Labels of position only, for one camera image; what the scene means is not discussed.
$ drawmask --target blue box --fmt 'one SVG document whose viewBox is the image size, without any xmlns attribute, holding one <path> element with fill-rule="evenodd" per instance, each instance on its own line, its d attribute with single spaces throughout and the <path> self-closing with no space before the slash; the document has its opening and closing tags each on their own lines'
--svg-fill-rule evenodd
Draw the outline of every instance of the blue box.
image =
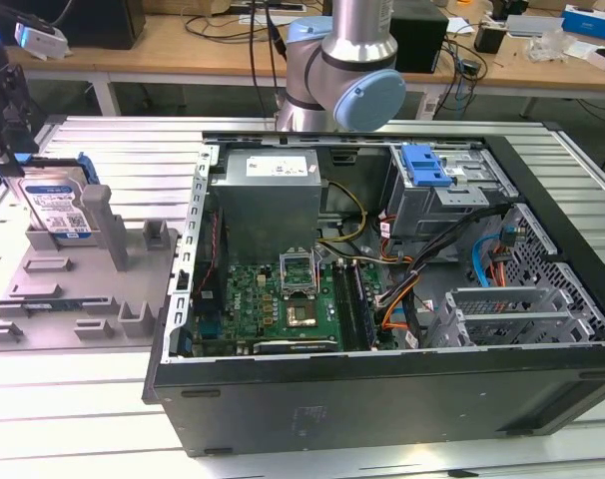
<svg viewBox="0 0 605 479">
<path fill-rule="evenodd" d="M 562 29 L 565 32 L 579 33 L 605 40 L 605 12 L 580 10 L 573 5 L 567 5 L 562 12 L 562 17 L 564 17 Z"/>
</svg>

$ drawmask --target green circuit board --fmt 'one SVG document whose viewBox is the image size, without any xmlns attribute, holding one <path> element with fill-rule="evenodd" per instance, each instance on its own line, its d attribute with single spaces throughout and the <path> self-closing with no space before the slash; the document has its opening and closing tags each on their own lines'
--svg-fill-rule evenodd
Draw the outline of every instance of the green circuit board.
<svg viewBox="0 0 605 479">
<path fill-rule="evenodd" d="M 373 298 L 380 292 L 377 270 L 363 265 L 361 271 L 366 293 Z M 288 283 L 310 280 L 304 264 L 288 267 Z M 331 266 L 320 266 L 319 289 L 310 299 L 284 298 L 278 264 L 231 266 L 222 323 L 220 338 L 225 340 L 328 339 L 342 350 Z"/>
</svg>

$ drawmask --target metal workbench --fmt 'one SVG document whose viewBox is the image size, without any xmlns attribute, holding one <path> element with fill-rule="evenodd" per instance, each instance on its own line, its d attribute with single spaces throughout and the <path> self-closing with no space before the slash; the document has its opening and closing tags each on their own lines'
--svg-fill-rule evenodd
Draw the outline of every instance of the metal workbench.
<svg viewBox="0 0 605 479">
<path fill-rule="evenodd" d="M 45 155 L 88 155 L 127 227 L 163 218 L 181 230 L 201 131 L 272 128 L 243 119 L 69 118 L 38 140 Z M 605 262 L 605 176 L 563 133 L 537 123 L 385 129 L 505 136 Z M 26 225 L 26 212 L 1 189 L 0 294 L 27 247 Z M 140 399 L 148 358 L 141 348 L 0 354 L 0 477 L 447 477 L 452 469 L 605 477 L 605 402 L 548 437 L 189 459 L 162 408 Z M 375 418 L 366 420 L 374 427 Z"/>
</svg>

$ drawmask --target ram slot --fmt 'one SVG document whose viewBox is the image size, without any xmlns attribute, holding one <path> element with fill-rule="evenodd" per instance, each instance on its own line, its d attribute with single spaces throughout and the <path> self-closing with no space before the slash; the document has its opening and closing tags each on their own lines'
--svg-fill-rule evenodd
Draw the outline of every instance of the ram slot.
<svg viewBox="0 0 605 479">
<path fill-rule="evenodd" d="M 333 299 L 338 313 L 342 348 L 345 351 L 358 351 L 358 336 L 351 310 L 344 267 L 334 263 L 331 266 L 331 277 L 333 278 Z"/>
<path fill-rule="evenodd" d="M 375 331 L 373 330 L 371 311 L 369 311 L 369 305 L 366 301 L 360 266 L 357 264 L 349 265 L 346 269 L 346 275 L 360 349 L 371 349 L 375 344 Z"/>
</svg>

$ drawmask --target motherboard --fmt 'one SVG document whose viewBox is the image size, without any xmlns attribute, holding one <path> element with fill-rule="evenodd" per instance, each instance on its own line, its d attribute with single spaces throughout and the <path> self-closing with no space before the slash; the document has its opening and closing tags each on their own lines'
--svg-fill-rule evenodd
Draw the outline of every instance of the motherboard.
<svg viewBox="0 0 605 479">
<path fill-rule="evenodd" d="M 197 318 L 194 354 L 371 348 L 373 298 L 380 291 L 378 271 L 371 263 L 232 264 L 225 310 L 220 316 Z"/>
</svg>

